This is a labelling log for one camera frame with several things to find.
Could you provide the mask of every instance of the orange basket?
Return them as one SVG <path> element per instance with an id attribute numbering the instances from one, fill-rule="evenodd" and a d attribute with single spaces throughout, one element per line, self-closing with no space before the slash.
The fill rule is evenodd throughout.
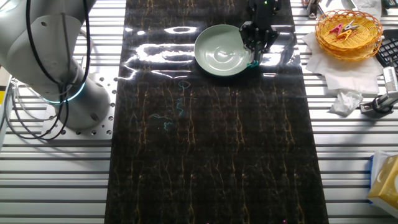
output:
<path id="1" fill-rule="evenodd" d="M 330 32 L 338 24 L 359 25 L 347 39 L 337 38 L 336 32 Z M 374 56 L 381 44 L 382 25 L 372 15 L 350 10 L 334 10 L 324 13 L 317 20 L 315 36 L 320 47 L 328 54 L 342 60 L 364 60 Z"/>

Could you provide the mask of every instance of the clothespin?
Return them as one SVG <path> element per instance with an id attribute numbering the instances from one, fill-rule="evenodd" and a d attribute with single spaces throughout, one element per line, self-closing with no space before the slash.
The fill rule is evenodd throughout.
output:
<path id="1" fill-rule="evenodd" d="M 346 32 L 342 32 L 341 34 L 337 35 L 337 38 L 345 35 L 346 38 L 344 40 L 346 40 L 346 39 L 348 39 L 348 37 L 351 35 L 352 32 L 353 32 L 352 30 L 347 30 Z"/>
<path id="2" fill-rule="evenodd" d="M 343 28 L 343 23 L 340 22 L 335 28 L 333 28 L 330 33 L 332 32 L 336 32 L 337 31 L 337 35 L 340 35 L 341 29 Z"/>
<path id="3" fill-rule="evenodd" d="M 354 30 L 354 29 L 356 29 L 356 28 L 359 27 L 359 25 L 352 26 L 353 22 L 354 22 L 354 20 L 352 20 L 346 27 L 344 27 L 344 31 L 347 31 L 347 30 Z"/>

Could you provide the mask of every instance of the mounting hole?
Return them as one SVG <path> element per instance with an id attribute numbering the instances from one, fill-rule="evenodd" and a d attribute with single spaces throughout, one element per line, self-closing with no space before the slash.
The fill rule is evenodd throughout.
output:
<path id="1" fill-rule="evenodd" d="M 96 122 L 100 121 L 100 118 L 99 118 L 98 115 L 95 114 L 95 113 L 91 113 L 91 114 L 90 114 L 90 117 L 91 117 L 94 121 L 96 121 Z"/>

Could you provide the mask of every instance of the light green bowl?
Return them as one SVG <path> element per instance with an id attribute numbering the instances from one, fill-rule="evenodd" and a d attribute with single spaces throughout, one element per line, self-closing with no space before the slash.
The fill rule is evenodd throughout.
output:
<path id="1" fill-rule="evenodd" d="M 250 62 L 239 29 L 231 25 L 204 30 L 195 41 L 195 58 L 208 73 L 223 77 L 242 72 Z"/>

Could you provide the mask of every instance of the keyboard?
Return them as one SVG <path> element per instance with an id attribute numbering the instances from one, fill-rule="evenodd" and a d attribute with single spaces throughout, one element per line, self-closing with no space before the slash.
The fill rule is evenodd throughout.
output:
<path id="1" fill-rule="evenodd" d="M 383 8 L 386 9 L 398 7 L 398 0 L 382 0 L 381 3 Z"/>
<path id="2" fill-rule="evenodd" d="M 384 39 L 376 57 L 383 67 L 392 66 L 398 73 L 398 36 Z"/>

